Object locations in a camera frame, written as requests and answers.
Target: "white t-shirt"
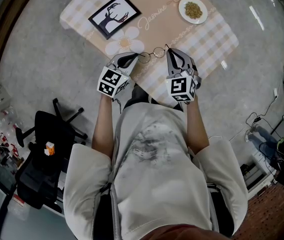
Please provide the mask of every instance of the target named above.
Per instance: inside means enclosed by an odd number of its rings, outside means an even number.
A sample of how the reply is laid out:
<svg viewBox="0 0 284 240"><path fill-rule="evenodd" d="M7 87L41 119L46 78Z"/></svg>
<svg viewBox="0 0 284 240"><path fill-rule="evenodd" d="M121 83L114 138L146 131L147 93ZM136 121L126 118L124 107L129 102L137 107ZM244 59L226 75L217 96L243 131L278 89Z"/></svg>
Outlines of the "white t-shirt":
<svg viewBox="0 0 284 240"><path fill-rule="evenodd" d="M229 142L199 152L200 169L187 154L185 129L185 114L171 108L139 103L123 112L115 133L113 166L124 240L141 239L165 225L211 230L207 182L221 188L235 231L242 223L247 189ZM94 200L107 183L110 167L107 156L82 145L73 147L64 212L79 240L92 237Z"/></svg>

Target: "small orange object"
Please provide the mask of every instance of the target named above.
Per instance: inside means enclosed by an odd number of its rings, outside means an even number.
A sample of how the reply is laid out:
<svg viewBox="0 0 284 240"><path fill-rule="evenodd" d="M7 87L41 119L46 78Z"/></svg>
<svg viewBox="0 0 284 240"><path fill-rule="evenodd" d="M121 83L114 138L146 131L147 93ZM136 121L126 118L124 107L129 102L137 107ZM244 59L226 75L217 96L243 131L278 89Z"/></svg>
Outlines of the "small orange object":
<svg viewBox="0 0 284 240"><path fill-rule="evenodd" d="M54 144L51 142L47 142L46 143L46 149L48 150L49 156L54 155L55 153L55 148L54 148Z"/></svg>

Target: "white plate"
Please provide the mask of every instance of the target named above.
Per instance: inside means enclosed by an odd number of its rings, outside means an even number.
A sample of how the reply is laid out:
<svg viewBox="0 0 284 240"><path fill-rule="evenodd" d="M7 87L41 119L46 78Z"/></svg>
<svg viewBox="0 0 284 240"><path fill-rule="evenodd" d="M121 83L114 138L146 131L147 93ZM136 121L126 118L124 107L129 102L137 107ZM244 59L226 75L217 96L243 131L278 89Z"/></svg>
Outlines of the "white plate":
<svg viewBox="0 0 284 240"><path fill-rule="evenodd" d="M185 14L185 5L188 3L188 2L193 2L193 3L196 3L198 4L198 6L201 8L201 11L203 13L203 15L200 17L200 18L190 18L188 17L186 14ZM188 22L190 23L193 23L193 24L201 24L203 23L207 17L208 17L208 11L207 11L207 8L206 6L204 5L204 3L200 0L181 0L179 5L178 5L178 9L180 11L180 14L181 16L187 20Z"/></svg>

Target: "black picture frame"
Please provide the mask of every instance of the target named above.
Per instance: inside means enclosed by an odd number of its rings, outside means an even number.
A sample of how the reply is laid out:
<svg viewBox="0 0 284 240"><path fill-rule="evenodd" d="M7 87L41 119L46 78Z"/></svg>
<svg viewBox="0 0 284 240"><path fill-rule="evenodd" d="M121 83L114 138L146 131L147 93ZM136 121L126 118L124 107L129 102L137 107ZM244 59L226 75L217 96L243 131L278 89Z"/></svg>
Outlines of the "black picture frame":
<svg viewBox="0 0 284 240"><path fill-rule="evenodd" d="M132 9L134 9L136 11L136 14L134 14L133 16L131 16L130 18L128 18L127 20L125 20L120 26L118 26L117 28L115 28L112 32L108 33L105 32L94 20L93 18L95 16L97 16L102 10L104 10L105 8L107 8L108 6L110 6L114 1L116 0L110 0L108 3L106 3L104 6L102 6L98 11L96 11L90 18L88 18L88 20L93 24L94 27L96 27L96 29L98 29L100 31L100 33L106 38L106 40L108 40L112 35L114 35L117 31L119 31L121 28L123 28L126 24L128 24L129 22L131 22L133 19L135 19L136 17L138 17L139 15L141 15L140 10L130 1L130 0L125 0L129 6L132 7Z"/></svg>

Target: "black office chair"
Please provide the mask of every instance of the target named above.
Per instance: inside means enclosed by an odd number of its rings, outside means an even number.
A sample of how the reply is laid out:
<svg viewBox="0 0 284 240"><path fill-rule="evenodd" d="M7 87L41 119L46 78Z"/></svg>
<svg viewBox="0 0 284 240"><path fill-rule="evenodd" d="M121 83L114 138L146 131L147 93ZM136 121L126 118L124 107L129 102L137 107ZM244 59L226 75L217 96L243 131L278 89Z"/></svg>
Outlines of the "black office chair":
<svg viewBox="0 0 284 240"><path fill-rule="evenodd" d="M57 108L58 100L53 100L55 115L38 111L35 115L35 126L22 133L16 129L16 138L23 147L23 140L35 131L36 143L29 144L31 150L28 158L17 171L15 179L17 182L17 194L30 206L40 209L43 204L61 212L61 208L54 202L57 197L58 178L63 163L69 160L75 136L87 139L87 135L77 133L69 124L84 109L78 112L69 120L63 121ZM55 154L47 156L44 153L47 142L54 144Z"/></svg>

